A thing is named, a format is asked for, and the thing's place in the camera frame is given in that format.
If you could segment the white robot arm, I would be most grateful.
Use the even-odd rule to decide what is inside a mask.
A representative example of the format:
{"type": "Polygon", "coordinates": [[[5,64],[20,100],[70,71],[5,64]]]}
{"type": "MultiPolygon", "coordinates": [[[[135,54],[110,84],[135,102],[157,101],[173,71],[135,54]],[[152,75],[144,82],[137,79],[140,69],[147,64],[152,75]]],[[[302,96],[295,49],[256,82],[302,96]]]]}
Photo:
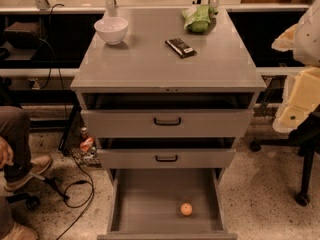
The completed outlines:
{"type": "Polygon", "coordinates": [[[278,36],[271,48],[291,50],[293,58],[305,65],[285,81],[283,102],[273,122],[274,130],[289,133],[320,104],[320,0],[315,0],[296,24],[278,36]]]}

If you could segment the person's hand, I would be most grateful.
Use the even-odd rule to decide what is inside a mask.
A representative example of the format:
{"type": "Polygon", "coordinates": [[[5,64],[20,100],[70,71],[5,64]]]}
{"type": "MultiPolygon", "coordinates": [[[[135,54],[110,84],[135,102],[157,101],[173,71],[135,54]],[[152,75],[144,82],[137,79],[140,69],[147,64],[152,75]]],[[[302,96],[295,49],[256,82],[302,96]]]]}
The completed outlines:
{"type": "Polygon", "coordinates": [[[0,168],[13,164],[14,153],[9,143],[0,137],[0,168]]]}

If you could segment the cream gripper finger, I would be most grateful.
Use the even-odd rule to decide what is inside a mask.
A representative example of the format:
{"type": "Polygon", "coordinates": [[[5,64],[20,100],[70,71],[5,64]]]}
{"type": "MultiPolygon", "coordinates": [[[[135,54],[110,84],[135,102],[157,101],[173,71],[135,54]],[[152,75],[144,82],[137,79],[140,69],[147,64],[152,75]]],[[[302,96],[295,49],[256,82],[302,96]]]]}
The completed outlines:
{"type": "Polygon", "coordinates": [[[285,80],[279,106],[272,127],[276,132],[295,130],[320,104],[320,68],[307,67],[285,80]]]}
{"type": "Polygon", "coordinates": [[[297,25],[294,24],[286,29],[280,36],[278,36],[272,43],[271,48],[280,52],[286,52],[294,48],[295,32],[297,25]]]}

